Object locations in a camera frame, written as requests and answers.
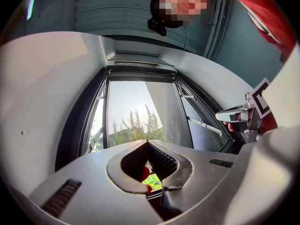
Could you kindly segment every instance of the sky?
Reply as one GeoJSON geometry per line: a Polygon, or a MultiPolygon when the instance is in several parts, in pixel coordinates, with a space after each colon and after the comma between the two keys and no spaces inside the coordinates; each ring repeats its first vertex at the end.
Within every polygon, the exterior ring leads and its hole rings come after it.
{"type": "MultiPolygon", "coordinates": [[[[130,126],[129,114],[130,111],[134,113],[137,109],[140,121],[144,124],[148,122],[148,114],[145,107],[147,104],[151,113],[157,117],[158,127],[162,127],[162,123],[152,101],[151,95],[147,89],[146,83],[141,81],[112,81],[109,91],[109,104],[108,104],[108,131],[109,134],[113,133],[113,120],[117,123],[117,130],[120,131],[120,124],[122,119],[130,126]]],[[[103,100],[98,103],[95,117],[94,128],[91,134],[96,134],[102,127],[102,110],[103,100]]]]}

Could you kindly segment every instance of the person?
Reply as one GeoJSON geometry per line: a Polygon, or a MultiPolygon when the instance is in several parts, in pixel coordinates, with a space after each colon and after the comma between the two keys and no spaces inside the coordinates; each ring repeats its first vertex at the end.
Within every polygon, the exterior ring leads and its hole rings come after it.
{"type": "MultiPolygon", "coordinates": [[[[285,19],[285,16],[273,0],[239,0],[248,11],[249,17],[257,27],[258,32],[269,43],[277,46],[287,59],[291,54],[296,38],[292,28],[285,19]]],[[[190,15],[200,14],[201,9],[206,9],[207,0],[159,0],[159,14],[163,20],[188,20],[190,15]]],[[[262,134],[277,127],[273,115],[270,113],[263,118],[261,124],[262,134]]]]}

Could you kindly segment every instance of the red shirt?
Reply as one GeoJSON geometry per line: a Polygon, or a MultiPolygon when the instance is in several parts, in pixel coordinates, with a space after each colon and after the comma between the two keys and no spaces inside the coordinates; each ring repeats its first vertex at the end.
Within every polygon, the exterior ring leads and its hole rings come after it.
{"type": "Polygon", "coordinates": [[[259,33],[270,43],[276,45],[286,58],[291,54],[296,38],[291,27],[286,22],[285,16],[279,11],[272,0],[239,0],[268,28],[272,35],[281,43],[279,44],[266,32],[258,29],[259,33]]]}

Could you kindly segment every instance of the cable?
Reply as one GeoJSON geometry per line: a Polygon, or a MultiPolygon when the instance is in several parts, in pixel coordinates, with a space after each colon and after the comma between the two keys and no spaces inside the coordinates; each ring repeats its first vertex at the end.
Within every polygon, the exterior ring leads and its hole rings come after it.
{"type": "Polygon", "coordinates": [[[188,43],[188,36],[187,36],[186,26],[184,26],[184,32],[185,32],[185,34],[186,34],[186,42],[185,42],[185,44],[184,44],[183,50],[185,51],[185,50],[186,50],[186,45],[187,45],[187,43],[188,43]]]}

